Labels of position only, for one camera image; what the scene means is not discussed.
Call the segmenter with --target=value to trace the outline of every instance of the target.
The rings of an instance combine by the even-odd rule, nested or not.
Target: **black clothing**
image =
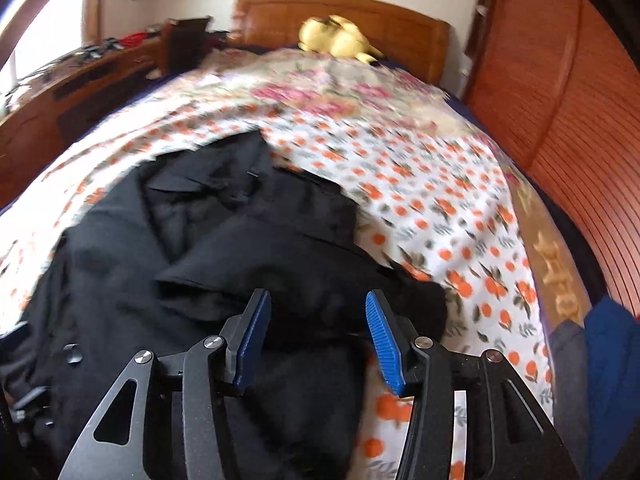
[[[137,351],[188,350],[241,313],[254,288],[271,294],[271,324],[254,388],[228,402],[247,480],[345,476],[366,360],[354,334],[367,333],[369,290],[440,339],[442,288],[376,264],[353,243],[356,204],[340,187],[275,169],[270,155],[258,131],[163,155],[64,233],[23,316],[32,335],[0,356],[13,398],[51,386],[54,424],[34,428],[50,452],[47,477]],[[67,362],[68,344],[79,363]]]

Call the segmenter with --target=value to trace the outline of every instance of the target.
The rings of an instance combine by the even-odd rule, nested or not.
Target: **wooden desk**
[[[28,101],[0,121],[0,208],[11,202],[78,137],[143,91],[164,65],[159,38],[111,52],[80,68],[62,66],[36,83]]]

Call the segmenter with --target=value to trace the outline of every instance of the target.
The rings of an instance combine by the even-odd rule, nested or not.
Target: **red object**
[[[149,35],[146,32],[138,32],[137,34],[131,34],[130,36],[127,36],[126,38],[122,38],[119,41],[119,43],[124,48],[133,48],[133,47],[138,46],[139,44],[141,44],[148,37],[149,37]]]

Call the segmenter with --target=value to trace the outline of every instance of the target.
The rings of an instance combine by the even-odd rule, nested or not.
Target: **bed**
[[[286,48],[304,19],[329,14],[406,70]],[[28,304],[62,231],[131,168],[259,126],[278,165],[338,182],[359,204],[356,241],[370,256],[446,288],[448,349],[501,350],[553,418],[547,338],[563,321],[581,326],[590,297],[532,185],[430,86],[448,37],[445,22],[373,0],[236,0],[229,49],[111,115],[0,217],[0,332]],[[348,478],[392,479],[411,401],[387,391],[374,361],[366,391]],[[462,478],[463,395],[455,414],[451,477]]]

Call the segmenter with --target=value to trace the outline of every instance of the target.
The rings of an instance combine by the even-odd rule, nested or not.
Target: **metal screw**
[[[499,363],[502,361],[502,353],[498,350],[487,350],[486,351],[486,358],[491,361],[492,363]]]
[[[206,348],[215,349],[215,348],[219,348],[219,347],[221,347],[221,346],[222,346],[222,343],[223,343],[224,341],[225,341],[225,340],[224,340],[224,339],[222,339],[219,335],[212,335],[212,336],[207,337],[207,338],[204,340],[204,346],[205,346]]]
[[[149,350],[141,350],[133,358],[139,365],[148,363],[154,355]]]
[[[428,350],[433,346],[433,341],[425,336],[415,338],[414,343],[418,348],[422,348],[423,350]]]

